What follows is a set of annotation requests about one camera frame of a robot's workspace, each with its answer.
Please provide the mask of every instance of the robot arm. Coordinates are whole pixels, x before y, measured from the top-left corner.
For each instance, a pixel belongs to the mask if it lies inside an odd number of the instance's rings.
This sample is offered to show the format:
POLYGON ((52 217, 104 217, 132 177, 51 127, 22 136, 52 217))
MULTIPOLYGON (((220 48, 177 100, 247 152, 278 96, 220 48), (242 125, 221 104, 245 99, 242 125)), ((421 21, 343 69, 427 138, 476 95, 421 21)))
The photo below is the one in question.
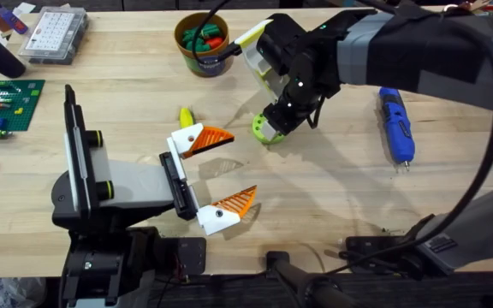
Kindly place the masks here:
MULTIPOLYGON (((493 40, 493 16, 446 19, 493 40)), ((310 115, 315 112, 317 118, 324 99, 337 94, 344 83, 386 86, 493 110, 489 60, 474 44, 451 32, 440 15, 413 6, 399 8, 395 16, 372 9, 346 10, 310 32, 287 15, 273 15, 268 20, 271 22, 265 25, 256 50, 275 73, 288 78, 276 93, 276 101, 264 109, 267 122, 261 132, 268 140, 278 133, 291 133, 305 120, 316 126, 317 119, 311 120, 310 115)), ((446 215, 427 217, 407 236, 379 239, 378 245, 371 246, 377 246, 377 251, 419 239, 446 215)), ((348 249, 353 252, 374 252, 355 251, 359 239, 350 239, 348 249)), ((474 199, 444 233, 384 261, 399 264, 399 271, 421 278, 447 275, 488 258, 493 258, 493 192, 474 199)))
MULTIPOLYGON (((310 114, 340 84, 386 86, 493 110, 493 78, 483 52, 450 32, 439 15, 424 14, 409 6, 396 16, 347 10, 308 33, 287 15, 271 16, 256 49, 289 82, 264 109, 264 136, 289 134, 306 119, 311 124, 310 114)), ((493 39, 493 16, 446 19, 493 39)))

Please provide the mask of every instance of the wire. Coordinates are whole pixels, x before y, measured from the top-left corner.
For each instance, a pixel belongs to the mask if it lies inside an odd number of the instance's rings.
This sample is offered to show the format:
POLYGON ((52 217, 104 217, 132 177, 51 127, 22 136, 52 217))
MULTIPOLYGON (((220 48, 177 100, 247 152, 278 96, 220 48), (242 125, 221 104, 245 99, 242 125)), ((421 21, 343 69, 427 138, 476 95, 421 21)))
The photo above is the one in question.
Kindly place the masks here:
MULTIPOLYGON (((475 44, 480 50, 484 51, 484 53, 488 56, 488 58, 490 60, 490 65, 492 67, 492 73, 493 73, 493 41, 491 39, 485 37, 484 35, 478 33, 477 31, 473 30, 472 28, 467 27, 463 24, 456 23, 456 22, 451 21, 451 20, 444 20, 444 21, 446 22, 445 25, 449 28, 449 30, 460 35, 461 37, 463 37, 465 39, 468 39, 473 44, 475 44)), ((335 273, 341 272, 343 270, 349 269, 355 265, 362 264, 371 258, 380 257, 382 255, 389 254, 391 252, 398 252, 398 251, 402 251, 402 250, 405 250, 408 248, 415 247, 415 246, 423 244, 427 240, 430 240, 433 237, 439 235, 469 205, 471 200, 476 195, 478 189, 483 185, 484 180, 486 179, 486 176, 490 172, 492 164, 493 164, 493 121, 492 121, 492 128, 490 131, 490 137, 488 138, 488 144, 486 146, 486 152, 484 153, 484 157, 483 157, 482 162, 480 163, 477 174, 475 174, 475 177, 473 178, 471 185, 467 188, 466 192, 461 197, 460 201, 458 201, 458 204, 449 212, 449 214, 435 228, 433 228, 429 233, 420 237, 417 240, 413 240, 413 241, 407 242, 407 243, 402 244, 402 245, 393 246, 393 247, 381 250, 379 252, 374 252, 368 256, 364 256, 362 258, 359 258, 359 259, 353 261, 352 263, 349 263, 348 265, 342 266, 339 269, 333 269, 333 270, 327 272, 326 274, 335 274, 335 273)))
POLYGON ((318 101, 317 108, 315 109, 315 115, 313 116, 313 120, 310 116, 307 116, 307 124, 309 124, 309 127, 311 129, 317 128, 318 126, 318 117, 321 115, 321 109, 323 108, 324 104, 324 96, 321 96, 321 98, 318 101))
MULTIPOLYGON (((193 42, 195 42, 195 40, 199 37, 199 35, 201 34, 201 30, 206 25, 206 23, 209 21, 209 19, 212 18, 212 16, 214 16, 216 14, 216 12, 222 6, 224 6, 226 3, 228 3, 229 1, 231 1, 231 0, 222 0, 222 1, 220 1, 219 4, 217 4, 214 8, 212 8, 209 11, 209 13, 203 19, 203 21, 201 21, 201 24, 195 30, 195 34, 193 35, 193 42)), ((197 51, 195 50, 195 44, 192 44, 192 53, 193 53, 193 58, 195 58, 195 60, 197 61, 197 63, 199 63, 201 65, 209 65, 209 64, 213 64, 215 62, 218 62, 218 60, 213 61, 213 62, 205 62, 205 61, 199 59, 199 56, 197 56, 197 51)))
POLYGON ((274 270, 274 272, 276 273, 277 280, 279 281, 279 283, 281 283, 282 288, 284 288, 284 291, 287 293, 288 298, 294 305, 294 308, 301 308, 301 304, 300 301, 298 300, 298 297, 296 296, 296 294, 294 294, 292 288, 282 279, 281 273, 279 273, 277 270, 274 270))
POLYGON ((62 268, 62 274, 60 275, 60 283, 58 284, 58 308, 64 308, 64 286, 66 285, 66 266, 68 265, 69 253, 66 255, 66 261, 64 261, 64 267, 62 268))
MULTIPOLYGON (((221 281, 185 282, 185 283, 184 282, 172 282, 172 281, 169 281, 169 284, 170 285, 173 285, 173 286, 180 286, 180 287, 186 287, 186 286, 207 286, 207 285, 211 285, 211 284, 218 284, 218 283, 225 283, 225 282, 232 282, 232 281, 241 281, 241 280, 254 279, 254 278, 263 276, 266 273, 267 273, 267 271, 263 271, 263 272, 259 272, 259 273, 254 274, 254 275, 241 275, 241 276, 238 276, 238 277, 232 277, 232 278, 228 278, 228 279, 222 279, 221 281)), ((166 283, 166 281, 161 280, 161 279, 158 279, 158 278, 154 278, 154 281, 159 281, 159 282, 166 283)))
POLYGON ((381 3, 377 0, 356 0, 359 3, 363 3, 369 7, 373 7, 374 9, 379 9, 382 12, 389 13, 391 15, 395 14, 395 7, 389 4, 381 3))
POLYGON ((163 301, 163 296, 165 292, 167 291, 167 287, 169 286, 170 280, 172 279, 172 275, 169 276, 169 279, 165 282, 163 291, 161 291, 161 295, 159 295, 159 301, 157 302, 157 308, 161 306, 161 301, 163 301))
MULTIPOLYGON (((348 260, 351 262, 355 258, 362 258, 364 256, 358 252, 346 251, 346 252, 338 252, 338 257, 340 257, 343 260, 348 260)), ((394 272, 396 272, 399 269, 399 267, 396 264, 383 261, 380 258, 371 258, 370 263, 383 266, 384 268, 391 270, 391 271, 394 271, 394 272)))

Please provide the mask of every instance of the black mount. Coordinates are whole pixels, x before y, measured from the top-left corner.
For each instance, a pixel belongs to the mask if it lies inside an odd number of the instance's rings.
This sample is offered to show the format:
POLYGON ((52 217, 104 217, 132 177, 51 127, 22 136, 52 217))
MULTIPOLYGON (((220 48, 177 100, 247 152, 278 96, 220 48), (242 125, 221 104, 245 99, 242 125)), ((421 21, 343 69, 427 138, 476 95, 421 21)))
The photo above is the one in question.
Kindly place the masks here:
POLYGON ((176 172, 173 173, 174 162, 168 153, 162 154, 162 164, 175 202, 149 208, 102 206, 101 201, 114 198, 115 194, 111 181, 95 181, 91 148, 103 146, 103 135, 85 130, 81 107, 68 85, 64 114, 70 170, 58 178, 51 192, 55 205, 52 220, 66 228, 71 239, 62 271, 62 300, 75 307, 79 299, 102 298, 106 306, 113 306, 120 296, 138 289, 148 271, 177 277, 202 274, 204 238, 163 239, 155 227, 130 228, 173 208, 184 219, 194 217, 191 210, 196 209, 187 187, 172 181, 176 172))
MULTIPOLYGON (((415 240, 419 230, 434 215, 429 215, 414 225, 404 236, 350 236, 346 238, 346 251, 340 252, 340 258, 347 263, 354 262, 360 256, 367 256, 394 246, 415 240)), ((416 247, 388 253, 381 257, 368 260, 351 268, 357 274, 391 275, 398 273, 402 276, 420 281, 424 277, 442 277, 447 274, 440 270, 426 255, 416 247)))

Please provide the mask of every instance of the wooden table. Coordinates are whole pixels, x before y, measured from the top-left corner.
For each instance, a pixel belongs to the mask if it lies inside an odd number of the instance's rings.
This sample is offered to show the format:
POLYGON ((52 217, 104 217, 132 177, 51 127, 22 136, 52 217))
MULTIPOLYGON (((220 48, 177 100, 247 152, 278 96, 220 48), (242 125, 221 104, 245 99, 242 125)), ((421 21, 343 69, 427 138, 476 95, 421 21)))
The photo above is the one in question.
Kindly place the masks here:
MULTIPOLYGON (((283 10, 312 29, 339 9, 283 10)), ((237 37, 275 10, 223 11, 237 37)), ((180 107, 224 127, 235 142, 185 161, 201 204, 258 185, 256 206, 239 225, 208 237, 206 273, 254 273, 269 250, 286 250, 308 271, 343 264, 350 235, 407 231, 430 213, 449 211, 484 151, 491 113, 403 92, 416 158, 411 171, 389 160, 377 88, 344 86, 324 105, 319 128, 306 124, 279 145, 261 145, 251 121, 264 97, 242 58, 216 78, 191 74, 172 32, 186 11, 90 13, 91 27, 72 66, 32 66, 22 79, 47 80, 30 128, 0 141, 0 276, 60 275, 68 251, 52 224, 50 190, 67 169, 63 90, 73 86, 89 129, 101 129, 111 159, 159 165, 180 107)), ((35 15, 24 17, 32 25, 35 15)), ((22 38, 14 35, 16 52, 22 38)), ((482 192, 493 189, 493 170, 482 192)), ((174 211, 141 226, 164 236, 203 236, 174 211)), ((493 270, 493 260, 464 270, 493 270)))

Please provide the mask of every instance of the white plastic part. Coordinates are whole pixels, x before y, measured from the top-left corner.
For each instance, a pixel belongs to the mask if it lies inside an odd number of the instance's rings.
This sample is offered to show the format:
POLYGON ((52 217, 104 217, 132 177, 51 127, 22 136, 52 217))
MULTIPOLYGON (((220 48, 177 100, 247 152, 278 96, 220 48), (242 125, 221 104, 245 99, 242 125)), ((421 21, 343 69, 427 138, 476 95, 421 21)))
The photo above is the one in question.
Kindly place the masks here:
POLYGON ((190 127, 185 127, 183 129, 173 132, 170 137, 175 142, 176 151, 178 154, 189 151, 192 148, 193 142, 199 137, 203 131, 203 124, 197 123, 190 127))
POLYGON ((273 140, 277 135, 277 131, 270 125, 268 121, 265 121, 260 128, 260 132, 264 135, 267 140, 273 140))
POLYGON ((267 97, 267 103, 274 104, 290 79, 287 75, 279 76, 271 68, 271 65, 256 50, 257 42, 258 40, 255 40, 248 46, 241 46, 245 64, 267 97))
POLYGON ((197 195, 195 194, 195 190, 193 189, 193 186, 188 186, 187 189, 189 190, 189 193, 192 194, 192 200, 193 203, 195 204, 195 208, 199 210, 199 202, 197 201, 197 195))
POLYGON ((241 221, 239 214, 217 208, 214 205, 205 205, 200 208, 197 212, 197 219, 206 235, 222 231, 241 221))
POLYGON ((176 150, 176 145, 175 142, 172 140, 172 137, 167 138, 167 144, 169 145, 170 155, 172 155, 172 161, 175 163, 176 172, 180 177, 180 181, 187 181, 184 166, 181 164, 181 159, 180 156, 178 156, 178 151, 176 150))
POLYGON ((77 198, 77 190, 75 184, 75 172, 74 163, 72 161, 72 151, 69 149, 69 138, 68 133, 64 133, 64 147, 66 148, 66 158, 68 159, 68 171, 69 171, 69 187, 72 191, 72 203, 74 205, 74 210, 78 211, 79 200, 77 198))

